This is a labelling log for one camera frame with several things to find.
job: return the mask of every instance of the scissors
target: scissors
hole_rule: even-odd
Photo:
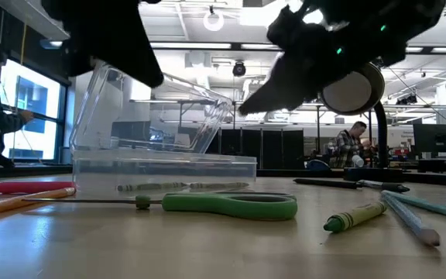
[[[147,209],[150,205],[158,204],[168,212],[207,212],[242,219],[269,221],[290,220],[297,213],[295,196],[269,192],[169,193],[159,201],[152,201],[149,196],[145,195],[138,195],[135,200],[26,198],[23,201],[124,203],[134,204],[138,209]]]

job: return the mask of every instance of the ceiling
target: ceiling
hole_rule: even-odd
[[[247,42],[267,43],[265,26],[240,25],[240,17],[249,8],[242,8],[243,0],[217,0],[197,2],[161,2],[158,5],[141,5],[139,7],[146,32],[155,41],[199,41],[199,42]],[[204,16],[208,6],[214,5],[216,13],[222,13],[224,24],[218,31],[210,31],[204,27]],[[43,11],[40,0],[0,0],[0,6],[17,18],[26,21],[31,27],[53,40],[63,40],[67,34],[59,22],[53,21]],[[208,21],[218,20],[212,15]],[[446,17],[433,29],[421,34],[409,42],[410,45],[446,46]],[[193,69],[185,68],[186,51],[156,51],[164,71],[195,81],[200,74]],[[243,60],[247,67],[247,75],[264,75],[272,65],[276,53],[273,52],[210,52],[211,59]],[[213,88],[242,87],[245,78],[233,78],[231,64],[218,64],[215,70],[207,70],[210,86]],[[446,56],[409,55],[405,61],[392,66],[392,70],[383,70],[386,79],[386,96],[397,94],[408,86],[424,93],[434,91],[434,86],[446,78]]]

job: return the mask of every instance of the green scissors handle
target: green scissors handle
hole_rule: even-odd
[[[165,211],[207,212],[232,217],[283,221],[297,213],[297,201],[286,195],[255,193],[167,194],[161,205]]]

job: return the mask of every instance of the security camera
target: security camera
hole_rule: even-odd
[[[235,62],[235,66],[233,66],[233,75],[237,78],[245,75],[244,62],[242,61]]]

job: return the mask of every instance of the clear plastic container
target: clear plastic container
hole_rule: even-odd
[[[205,190],[118,190],[129,184],[253,183],[254,157],[204,154],[231,107],[231,99],[168,74],[151,90],[98,65],[70,138],[78,194],[111,198]]]

